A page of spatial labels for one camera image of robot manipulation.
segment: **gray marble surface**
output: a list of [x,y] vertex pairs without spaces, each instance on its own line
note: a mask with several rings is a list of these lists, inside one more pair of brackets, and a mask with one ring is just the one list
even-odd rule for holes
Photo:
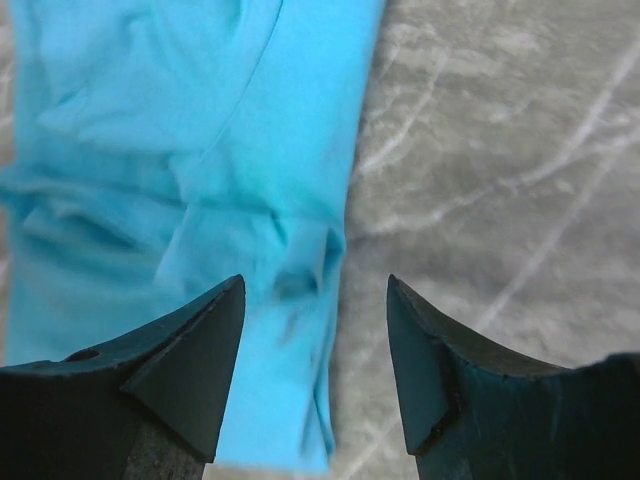
[[389,0],[347,212],[332,479],[417,477],[386,339],[389,273],[550,362],[640,350],[639,57],[637,0]]

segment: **blue fabric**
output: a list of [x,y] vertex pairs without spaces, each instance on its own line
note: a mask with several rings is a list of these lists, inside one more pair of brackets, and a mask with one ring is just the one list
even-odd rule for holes
[[383,3],[12,0],[8,363],[60,360],[240,273],[216,463],[327,472],[344,207]]

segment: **white vein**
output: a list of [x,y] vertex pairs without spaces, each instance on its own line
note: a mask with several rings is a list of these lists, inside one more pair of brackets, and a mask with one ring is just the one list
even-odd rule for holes
[[560,240],[571,222],[578,216],[580,211],[589,203],[594,192],[600,186],[604,177],[615,166],[622,153],[632,144],[640,139],[640,128],[636,129],[630,136],[621,137],[614,151],[610,152],[596,167],[595,171],[587,181],[585,187],[580,194],[571,203],[565,214],[553,226],[544,242],[538,247],[533,256],[518,272],[518,274],[507,284],[507,286],[498,294],[493,303],[487,308],[484,314],[478,319],[473,326],[478,332],[486,330],[498,313],[511,300],[513,295],[517,293],[527,282],[529,278],[538,270],[542,262],[547,258],[549,252]]
[[353,476],[360,471],[364,464],[367,463],[367,460],[371,458],[371,455],[373,455],[373,453],[378,449],[378,447],[384,441],[385,437],[389,434],[393,427],[398,424],[399,421],[400,412],[396,411],[384,423],[384,425],[380,429],[380,435],[374,441],[369,442],[367,448],[360,452],[360,455],[358,455],[356,459],[347,467],[342,476],[340,476],[339,480],[351,480],[351,478],[353,478]]
[[[620,57],[613,73],[605,83],[600,94],[587,111],[582,123],[578,126],[574,134],[569,137],[568,141],[562,146],[558,154],[548,162],[543,163],[539,167],[529,171],[520,173],[507,178],[497,179],[493,184],[485,185],[477,188],[472,192],[453,198],[444,202],[427,214],[406,214],[394,215],[386,218],[374,225],[371,225],[366,231],[349,237],[349,240],[357,240],[359,238],[384,235],[398,231],[420,231],[425,228],[432,227],[440,223],[445,216],[461,207],[468,207],[487,194],[494,192],[497,188],[517,188],[520,186],[530,187],[542,180],[549,178],[558,171],[586,158],[584,155],[577,156],[574,153],[582,146],[585,140],[596,129],[600,115],[611,101],[611,97],[616,88],[629,75],[629,72],[637,63],[640,57],[640,31],[636,35],[636,39],[629,49]],[[384,161],[379,161],[379,165],[384,165]]]
[[422,112],[422,109],[429,103],[431,98],[433,97],[433,91],[435,89],[435,84],[440,77],[440,73],[442,72],[445,64],[449,60],[450,52],[447,51],[445,55],[443,55],[438,61],[436,72],[431,77],[429,81],[429,85],[426,91],[420,96],[418,102],[416,103],[415,108],[411,112],[411,114],[406,118],[400,129],[393,134],[387,141],[380,147],[380,149],[373,155],[364,158],[354,169],[352,182],[362,175],[371,173],[372,171],[379,170],[380,168],[386,166],[388,162],[388,156],[391,152],[393,152],[400,144],[403,142],[409,130],[417,120],[418,116]]
[[380,69],[380,73],[378,74],[378,78],[382,78],[386,75],[386,73],[389,71],[389,69],[391,68],[391,65],[394,64],[394,62],[396,61],[396,58],[398,58],[398,54],[400,53],[400,50],[402,49],[402,44],[405,41],[405,37],[406,35],[403,35],[402,38],[400,39],[400,44],[395,44],[393,46],[393,49],[391,50],[391,55],[389,55],[387,62],[384,64],[384,66]]

